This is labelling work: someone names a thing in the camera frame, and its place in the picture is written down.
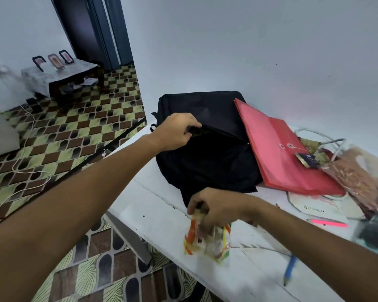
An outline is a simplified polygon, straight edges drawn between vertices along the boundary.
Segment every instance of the pink marker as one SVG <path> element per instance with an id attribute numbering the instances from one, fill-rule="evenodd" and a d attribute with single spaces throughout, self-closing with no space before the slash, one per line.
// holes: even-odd
<path id="1" fill-rule="evenodd" d="M 327 221 L 327 220 L 320 220 L 320 219 L 307 219 L 310 223 L 316 223 L 318 225 L 331 225 L 334 227 L 341 227 L 341 228 L 347 228 L 348 225 L 345 223 L 337 223 L 335 221 Z"/>

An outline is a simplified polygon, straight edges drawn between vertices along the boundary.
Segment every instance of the red folder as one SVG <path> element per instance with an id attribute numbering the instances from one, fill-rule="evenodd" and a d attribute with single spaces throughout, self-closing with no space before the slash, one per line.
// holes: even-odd
<path id="1" fill-rule="evenodd" d="M 308 151 L 283 120 L 235 99 L 266 186 L 304 195 L 343 195 L 326 173 L 305 168 L 295 156 Z"/>

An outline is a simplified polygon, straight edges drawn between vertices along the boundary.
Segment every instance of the black backpack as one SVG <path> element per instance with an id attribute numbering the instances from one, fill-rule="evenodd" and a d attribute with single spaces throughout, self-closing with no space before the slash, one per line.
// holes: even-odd
<path id="1" fill-rule="evenodd" d="M 152 113 L 156 126 L 175 112 L 189 112 L 203 125 L 189 129 L 193 136 L 185 146 L 156 156 L 162 175 L 181 190 L 186 206 L 205 187 L 252 193 L 262 182 L 235 98 L 245 102 L 237 91 L 165 94 Z"/>

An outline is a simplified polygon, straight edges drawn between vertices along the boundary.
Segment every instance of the person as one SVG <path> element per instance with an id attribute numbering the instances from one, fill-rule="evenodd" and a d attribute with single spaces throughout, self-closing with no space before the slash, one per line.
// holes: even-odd
<path id="1" fill-rule="evenodd" d="M 97 222 L 134 175 L 161 151 L 191 138 L 193 115 L 174 113 L 154 132 L 95 163 L 0 223 L 0 301 L 31 301 L 59 261 Z M 260 198 L 206 188 L 192 196 L 208 207 L 202 229 L 253 220 L 346 301 L 378 301 L 378 255 Z"/>

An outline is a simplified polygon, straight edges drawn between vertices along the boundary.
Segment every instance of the hand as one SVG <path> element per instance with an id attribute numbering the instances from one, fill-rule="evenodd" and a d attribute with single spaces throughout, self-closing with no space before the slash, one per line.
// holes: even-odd
<path id="1" fill-rule="evenodd" d="M 191 126 L 202 126 L 190 113 L 173 113 L 158 126 L 150 137 L 158 144 L 160 151 L 171 151 L 186 145 L 192 134 L 187 132 Z"/>
<path id="2" fill-rule="evenodd" d="M 248 218 L 249 198 L 242 193 L 207 187 L 192 196 L 187 213 L 192 215 L 197 203 L 202 201 L 203 207 L 209 210 L 199 225 L 204 233 L 209 233 L 213 226 L 223 227 L 237 219 L 247 220 Z"/>

